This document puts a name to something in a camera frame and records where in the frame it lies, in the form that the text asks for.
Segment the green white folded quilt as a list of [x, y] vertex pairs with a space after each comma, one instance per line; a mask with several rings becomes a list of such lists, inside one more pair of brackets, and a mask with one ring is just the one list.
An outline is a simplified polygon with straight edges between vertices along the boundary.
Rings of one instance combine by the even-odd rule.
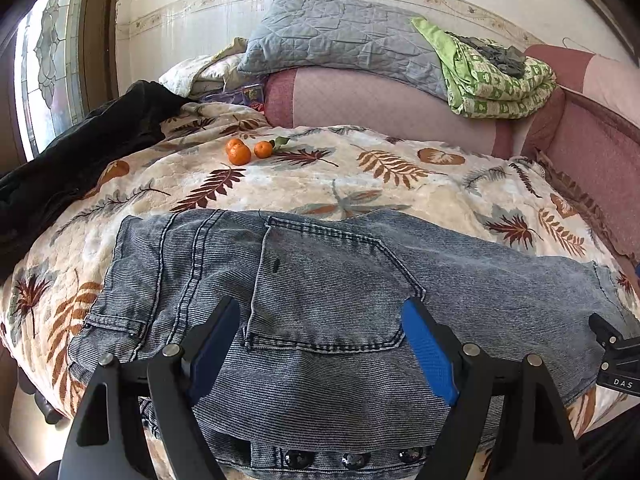
[[552, 68], [536, 58], [525, 55], [524, 76], [511, 77], [426, 18], [413, 18], [411, 24], [439, 58], [454, 114], [473, 119], [525, 118], [543, 107], [556, 87]]

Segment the grey quilted blanket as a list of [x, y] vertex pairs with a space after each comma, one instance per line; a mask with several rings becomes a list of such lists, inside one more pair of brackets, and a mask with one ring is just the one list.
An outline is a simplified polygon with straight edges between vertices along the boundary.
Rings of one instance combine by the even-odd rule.
[[361, 0], [273, 0], [238, 70], [262, 76], [317, 66], [361, 70], [447, 99], [439, 58], [412, 14]]

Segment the dark grey folded cloth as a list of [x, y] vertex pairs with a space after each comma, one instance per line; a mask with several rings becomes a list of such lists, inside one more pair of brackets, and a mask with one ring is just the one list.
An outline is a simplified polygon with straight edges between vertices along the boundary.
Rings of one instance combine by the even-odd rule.
[[526, 56], [518, 48], [513, 46], [503, 47], [501, 44], [495, 44], [489, 39], [460, 36], [453, 32], [451, 36], [456, 37], [462, 44], [477, 50], [481, 56], [484, 56], [490, 64], [497, 67], [501, 73], [515, 78], [524, 76]]

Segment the orange tangerine front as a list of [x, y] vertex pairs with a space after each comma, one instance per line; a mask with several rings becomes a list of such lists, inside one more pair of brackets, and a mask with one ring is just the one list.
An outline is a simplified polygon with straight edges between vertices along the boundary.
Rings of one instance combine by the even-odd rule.
[[234, 144], [229, 148], [228, 159], [234, 166], [244, 166], [252, 159], [252, 151], [245, 144]]

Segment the white cream pillow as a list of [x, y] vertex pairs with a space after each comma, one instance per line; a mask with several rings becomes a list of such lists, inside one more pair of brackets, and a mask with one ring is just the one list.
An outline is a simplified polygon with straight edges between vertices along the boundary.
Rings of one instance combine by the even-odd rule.
[[205, 93], [231, 92], [258, 84], [259, 76], [239, 71], [247, 40], [235, 37], [217, 54], [187, 58], [163, 73], [158, 82], [177, 96], [198, 98]]

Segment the orange tangerine with leaf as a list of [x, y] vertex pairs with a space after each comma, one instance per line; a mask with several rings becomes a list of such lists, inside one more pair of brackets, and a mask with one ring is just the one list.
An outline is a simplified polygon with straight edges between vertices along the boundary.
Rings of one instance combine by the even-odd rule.
[[269, 141], [260, 141], [254, 145], [254, 155], [260, 159], [269, 158], [282, 151], [289, 140], [286, 136], [277, 136]]

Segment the leaf pattern cream blanket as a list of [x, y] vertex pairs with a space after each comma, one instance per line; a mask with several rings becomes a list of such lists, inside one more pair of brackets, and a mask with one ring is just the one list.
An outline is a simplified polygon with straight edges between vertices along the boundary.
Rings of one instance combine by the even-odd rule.
[[160, 144], [111, 162], [2, 285], [2, 344], [66, 415], [84, 391], [70, 374], [67, 348], [127, 216], [226, 206], [337, 221], [397, 210], [524, 254], [602, 264], [622, 304], [638, 310], [604, 215], [547, 156], [503, 159], [340, 125], [285, 130], [279, 153], [235, 167], [224, 152], [228, 141], [267, 141], [281, 131], [231, 105], [190, 105], [162, 130]]

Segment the pink sofa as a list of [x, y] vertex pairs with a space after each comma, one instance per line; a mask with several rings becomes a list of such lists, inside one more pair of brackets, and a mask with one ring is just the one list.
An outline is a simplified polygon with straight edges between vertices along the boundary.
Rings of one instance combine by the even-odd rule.
[[541, 162], [554, 188], [639, 269], [639, 72], [585, 51], [536, 44], [558, 86], [524, 119], [469, 119], [416, 88], [356, 72], [303, 67], [269, 77], [268, 122], [285, 128], [357, 125], [394, 140], [445, 141], [471, 152]]

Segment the grey denim pants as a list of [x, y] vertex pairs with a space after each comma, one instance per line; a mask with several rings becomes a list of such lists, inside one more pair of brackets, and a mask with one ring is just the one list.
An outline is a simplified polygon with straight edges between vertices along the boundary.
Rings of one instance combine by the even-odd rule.
[[522, 254], [391, 210], [321, 222], [202, 209], [124, 219], [68, 347], [70, 371], [86, 382], [105, 353], [150, 358], [227, 296], [240, 330], [195, 416], [217, 460], [263, 479], [419, 471], [448, 408], [401, 329], [410, 297], [492, 356], [541, 356], [565, 403], [596, 380], [590, 314], [639, 331], [597, 263]]

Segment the black garment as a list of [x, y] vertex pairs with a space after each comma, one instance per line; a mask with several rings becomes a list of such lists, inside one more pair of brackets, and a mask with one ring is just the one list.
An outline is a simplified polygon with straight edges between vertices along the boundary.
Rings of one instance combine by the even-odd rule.
[[158, 82], [139, 80], [2, 177], [2, 280], [64, 210], [96, 186], [108, 164], [163, 140], [160, 124], [186, 102]]

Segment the stained glass window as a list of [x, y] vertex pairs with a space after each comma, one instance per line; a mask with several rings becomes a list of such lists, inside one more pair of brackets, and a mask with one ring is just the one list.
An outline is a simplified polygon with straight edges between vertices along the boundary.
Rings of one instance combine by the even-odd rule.
[[37, 0], [17, 27], [14, 96], [28, 160], [85, 117], [79, 77], [82, 0]]

